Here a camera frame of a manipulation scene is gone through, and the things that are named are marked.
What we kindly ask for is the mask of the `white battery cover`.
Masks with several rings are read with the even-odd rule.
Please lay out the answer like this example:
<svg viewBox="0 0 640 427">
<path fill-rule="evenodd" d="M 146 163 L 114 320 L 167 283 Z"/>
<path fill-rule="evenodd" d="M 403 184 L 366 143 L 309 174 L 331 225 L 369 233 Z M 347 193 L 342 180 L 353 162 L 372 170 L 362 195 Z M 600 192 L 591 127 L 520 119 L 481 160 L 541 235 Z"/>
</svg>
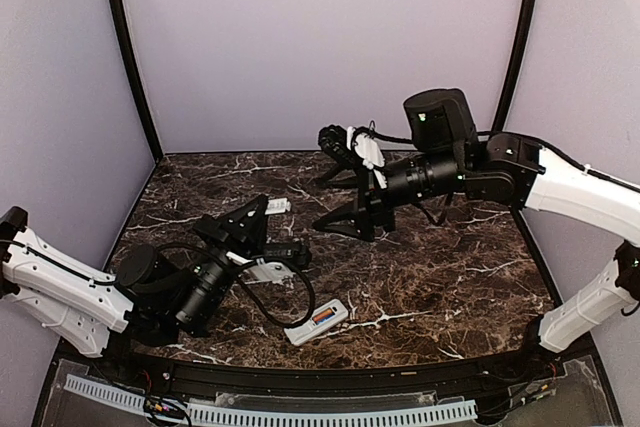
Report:
<svg viewBox="0 0 640 427">
<path fill-rule="evenodd" d="M 287 198 L 270 199 L 265 210 L 266 215 L 280 215 L 291 210 L 291 202 Z"/>
</svg>

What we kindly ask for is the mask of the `orange battery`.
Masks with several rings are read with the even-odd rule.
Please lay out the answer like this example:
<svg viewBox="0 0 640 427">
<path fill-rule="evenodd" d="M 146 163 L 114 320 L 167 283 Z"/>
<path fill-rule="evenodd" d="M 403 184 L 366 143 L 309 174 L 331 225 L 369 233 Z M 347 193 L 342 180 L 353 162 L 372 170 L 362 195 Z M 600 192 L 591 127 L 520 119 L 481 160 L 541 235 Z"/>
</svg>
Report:
<svg viewBox="0 0 640 427">
<path fill-rule="evenodd" d="M 314 315 L 312 317 L 312 321 L 316 324 L 319 325 L 322 322 L 325 322 L 326 320 L 332 318 L 333 316 L 335 316 L 336 313 L 333 309 L 326 309 L 316 315 Z"/>
</svg>

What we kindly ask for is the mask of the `white remote control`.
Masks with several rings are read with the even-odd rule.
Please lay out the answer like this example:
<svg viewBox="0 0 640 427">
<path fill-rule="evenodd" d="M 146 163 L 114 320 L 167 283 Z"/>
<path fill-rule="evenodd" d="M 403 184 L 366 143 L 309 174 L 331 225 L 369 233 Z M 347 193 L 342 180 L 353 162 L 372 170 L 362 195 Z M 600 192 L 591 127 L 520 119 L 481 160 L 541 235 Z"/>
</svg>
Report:
<svg viewBox="0 0 640 427">
<path fill-rule="evenodd" d="M 316 308 L 311 318 L 303 325 L 285 329 L 285 335 L 294 346 L 300 346 L 332 329 L 347 319 L 348 309 L 338 299 Z"/>
</svg>

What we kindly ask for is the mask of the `blue battery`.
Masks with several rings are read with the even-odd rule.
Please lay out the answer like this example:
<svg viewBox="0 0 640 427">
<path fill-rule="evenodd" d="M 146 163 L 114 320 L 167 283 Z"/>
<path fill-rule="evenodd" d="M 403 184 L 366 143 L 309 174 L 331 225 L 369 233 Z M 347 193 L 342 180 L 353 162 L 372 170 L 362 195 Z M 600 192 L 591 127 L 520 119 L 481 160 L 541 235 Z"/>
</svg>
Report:
<svg viewBox="0 0 640 427">
<path fill-rule="evenodd" d="M 316 326 L 319 326 L 322 323 L 327 322 L 330 319 L 334 318 L 335 316 L 336 316 L 336 313 L 333 310 L 328 310 L 315 315 L 313 317 L 313 321 Z"/>
</svg>

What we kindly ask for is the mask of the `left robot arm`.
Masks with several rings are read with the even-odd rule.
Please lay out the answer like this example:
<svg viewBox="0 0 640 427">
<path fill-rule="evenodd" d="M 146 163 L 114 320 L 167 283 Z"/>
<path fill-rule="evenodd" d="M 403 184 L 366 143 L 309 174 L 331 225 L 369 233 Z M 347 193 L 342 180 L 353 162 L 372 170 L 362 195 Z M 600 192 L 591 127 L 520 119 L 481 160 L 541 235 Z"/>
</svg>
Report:
<svg viewBox="0 0 640 427">
<path fill-rule="evenodd" d="M 171 242 L 132 248 L 114 274 L 53 248 L 28 226 L 18 206 L 1 217 L 1 296 L 20 306 L 81 355 L 101 358 L 120 383 L 141 374 L 140 359 L 111 339 L 124 335 L 152 347 L 206 325 L 265 244 L 270 202 L 259 195 L 194 226 L 203 246 Z"/>
</svg>

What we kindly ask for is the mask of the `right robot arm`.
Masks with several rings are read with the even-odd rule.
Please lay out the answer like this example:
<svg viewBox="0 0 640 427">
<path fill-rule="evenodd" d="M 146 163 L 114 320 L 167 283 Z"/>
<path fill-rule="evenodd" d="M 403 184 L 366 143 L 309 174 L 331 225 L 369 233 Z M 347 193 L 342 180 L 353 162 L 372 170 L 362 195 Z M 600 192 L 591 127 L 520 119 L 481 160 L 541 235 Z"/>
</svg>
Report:
<svg viewBox="0 0 640 427">
<path fill-rule="evenodd" d="M 639 304 L 636 185 L 580 164 L 541 139 L 478 131 L 457 88 L 417 93 L 403 108 L 416 154 L 396 162 L 384 159 L 384 137 L 373 127 L 320 130 L 319 147 L 335 163 L 320 184 L 352 188 L 357 195 L 317 219 L 317 231 L 370 242 L 377 229 L 394 230 L 397 207 L 461 193 L 513 210 L 559 214 L 619 236 L 621 245 L 594 280 L 529 324 L 525 347 L 510 360 L 511 373 L 521 381 L 547 367 L 549 352 L 566 350 L 617 312 L 633 312 Z"/>
</svg>

